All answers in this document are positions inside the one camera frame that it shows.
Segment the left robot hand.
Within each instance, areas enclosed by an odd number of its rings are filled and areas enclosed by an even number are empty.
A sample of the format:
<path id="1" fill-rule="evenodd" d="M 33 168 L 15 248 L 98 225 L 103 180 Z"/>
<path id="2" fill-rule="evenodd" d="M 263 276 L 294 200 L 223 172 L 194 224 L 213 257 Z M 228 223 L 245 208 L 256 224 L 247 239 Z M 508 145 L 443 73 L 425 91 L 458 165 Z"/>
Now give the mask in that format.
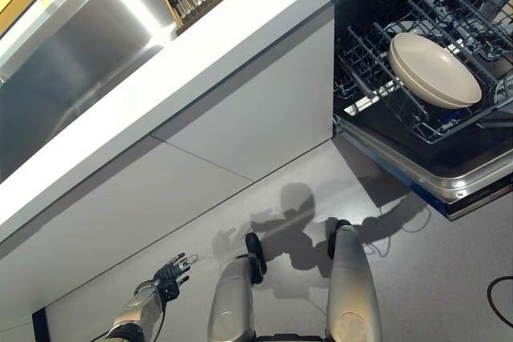
<path id="1" fill-rule="evenodd" d="M 191 266 L 197 262 L 197 254 L 186 255 L 184 252 L 171 258 L 154 275 L 153 280 L 159 285 L 176 283 L 181 285 L 190 279 L 188 272 Z"/>

